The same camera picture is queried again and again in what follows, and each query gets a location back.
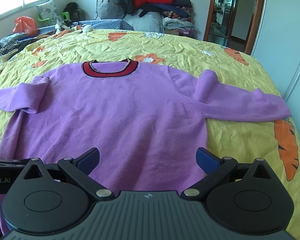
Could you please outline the floral white pillow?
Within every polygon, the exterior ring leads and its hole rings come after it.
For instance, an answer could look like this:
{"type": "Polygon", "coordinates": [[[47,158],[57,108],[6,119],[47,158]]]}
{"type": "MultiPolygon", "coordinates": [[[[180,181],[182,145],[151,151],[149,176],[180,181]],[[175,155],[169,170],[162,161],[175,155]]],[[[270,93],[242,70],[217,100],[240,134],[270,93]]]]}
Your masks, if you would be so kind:
{"type": "Polygon", "coordinates": [[[49,0],[45,3],[36,5],[38,10],[38,14],[41,15],[42,18],[50,18],[52,25],[56,25],[57,22],[62,22],[61,13],[58,10],[54,0],[49,0]]]}

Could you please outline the orange plastic bag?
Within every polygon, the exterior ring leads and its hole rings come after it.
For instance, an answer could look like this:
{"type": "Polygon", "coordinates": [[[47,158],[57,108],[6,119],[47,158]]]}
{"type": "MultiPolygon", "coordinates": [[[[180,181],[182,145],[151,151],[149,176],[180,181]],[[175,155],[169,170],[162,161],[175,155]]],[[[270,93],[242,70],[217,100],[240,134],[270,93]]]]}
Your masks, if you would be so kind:
{"type": "Polygon", "coordinates": [[[38,34],[34,19],[29,16],[20,16],[14,20],[14,23],[13,33],[25,33],[28,37],[34,37],[38,34]]]}

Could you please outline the white wardrobe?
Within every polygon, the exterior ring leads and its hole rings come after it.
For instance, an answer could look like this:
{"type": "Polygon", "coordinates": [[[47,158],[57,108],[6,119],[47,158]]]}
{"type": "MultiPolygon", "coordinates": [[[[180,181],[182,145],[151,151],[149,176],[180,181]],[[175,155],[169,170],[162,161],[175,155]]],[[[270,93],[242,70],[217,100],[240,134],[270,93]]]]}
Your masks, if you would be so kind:
{"type": "Polygon", "coordinates": [[[300,77],[300,0],[265,0],[252,55],[288,100],[300,77]]]}

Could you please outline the checkered storage bag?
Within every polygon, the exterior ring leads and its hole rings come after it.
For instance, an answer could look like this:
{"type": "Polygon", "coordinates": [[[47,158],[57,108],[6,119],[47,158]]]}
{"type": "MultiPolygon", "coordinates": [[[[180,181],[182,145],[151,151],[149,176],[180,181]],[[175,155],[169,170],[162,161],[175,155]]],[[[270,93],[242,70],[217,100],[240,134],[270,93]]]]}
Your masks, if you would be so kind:
{"type": "Polygon", "coordinates": [[[125,15],[121,0],[96,0],[95,20],[122,20],[125,15]]]}

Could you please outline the purple knit sweater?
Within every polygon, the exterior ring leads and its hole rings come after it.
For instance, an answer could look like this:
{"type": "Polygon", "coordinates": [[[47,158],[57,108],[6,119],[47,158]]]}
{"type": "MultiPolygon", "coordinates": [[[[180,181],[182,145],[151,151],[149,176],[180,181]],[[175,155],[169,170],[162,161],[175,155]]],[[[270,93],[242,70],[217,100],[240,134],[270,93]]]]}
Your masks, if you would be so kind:
{"type": "Polygon", "coordinates": [[[30,159],[0,201],[4,239],[290,239],[294,205],[263,158],[238,163],[203,200],[181,193],[206,174],[207,119],[268,122],[290,116],[279,96],[123,60],[60,66],[0,90],[12,113],[0,160],[30,159]],[[115,194],[91,199],[58,161],[97,148],[89,177],[115,194]]]}

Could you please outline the yellow carrot print bedspread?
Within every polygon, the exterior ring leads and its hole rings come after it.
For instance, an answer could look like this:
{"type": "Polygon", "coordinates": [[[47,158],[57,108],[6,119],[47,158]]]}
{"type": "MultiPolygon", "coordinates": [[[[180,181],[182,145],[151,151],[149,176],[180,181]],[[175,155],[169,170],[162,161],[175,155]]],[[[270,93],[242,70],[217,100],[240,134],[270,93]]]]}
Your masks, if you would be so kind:
{"type": "MultiPolygon", "coordinates": [[[[166,64],[194,76],[210,69],[222,83],[279,94],[257,59],[245,53],[186,37],[114,29],[96,29],[86,34],[74,31],[28,45],[0,64],[0,88],[29,82],[66,63],[125,57],[166,64]]],[[[266,159],[293,199],[294,213],[287,230],[300,239],[300,137],[294,125],[292,118],[263,123],[210,120],[207,146],[218,156],[228,154],[241,162],[266,159]]]]}

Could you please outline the pile of folded clothes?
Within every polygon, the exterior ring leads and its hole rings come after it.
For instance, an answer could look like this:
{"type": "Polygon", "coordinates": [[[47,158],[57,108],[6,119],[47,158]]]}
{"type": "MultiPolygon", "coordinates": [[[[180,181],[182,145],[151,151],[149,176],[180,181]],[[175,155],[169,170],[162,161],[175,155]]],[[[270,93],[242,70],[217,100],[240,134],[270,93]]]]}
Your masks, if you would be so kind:
{"type": "Polygon", "coordinates": [[[164,30],[176,31],[181,36],[193,37],[193,5],[190,0],[120,0],[128,15],[144,17],[155,12],[162,17],[164,30]]]}

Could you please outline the brown wooden door frame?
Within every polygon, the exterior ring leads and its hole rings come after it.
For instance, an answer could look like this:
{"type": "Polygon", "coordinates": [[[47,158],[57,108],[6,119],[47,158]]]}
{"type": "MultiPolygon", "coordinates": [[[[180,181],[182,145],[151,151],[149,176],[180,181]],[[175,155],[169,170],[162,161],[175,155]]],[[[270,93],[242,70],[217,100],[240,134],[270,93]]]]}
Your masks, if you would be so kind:
{"type": "MultiPolygon", "coordinates": [[[[256,41],[257,32],[258,32],[259,26],[261,24],[261,16],[262,16],[264,3],[265,3],[265,0],[255,0],[254,10],[253,10],[253,13],[251,14],[249,31],[247,33],[247,38],[245,40],[246,43],[245,43],[245,47],[244,47],[244,52],[248,55],[251,54],[254,43],[256,41]]],[[[203,41],[207,41],[208,37],[209,37],[214,4],[215,4],[215,0],[210,0],[203,41]]]]}

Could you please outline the green plastic chair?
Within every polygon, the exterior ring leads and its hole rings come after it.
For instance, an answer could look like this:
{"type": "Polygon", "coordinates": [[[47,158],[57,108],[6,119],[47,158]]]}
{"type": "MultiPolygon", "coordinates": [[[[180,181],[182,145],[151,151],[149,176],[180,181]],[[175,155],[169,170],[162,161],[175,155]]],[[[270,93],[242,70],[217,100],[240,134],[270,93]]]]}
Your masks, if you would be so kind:
{"type": "MultiPolygon", "coordinates": [[[[61,18],[63,20],[70,20],[69,12],[61,12],[61,18]]],[[[52,25],[50,18],[42,18],[40,14],[37,15],[37,20],[41,23],[44,23],[46,26],[52,25]]]]}

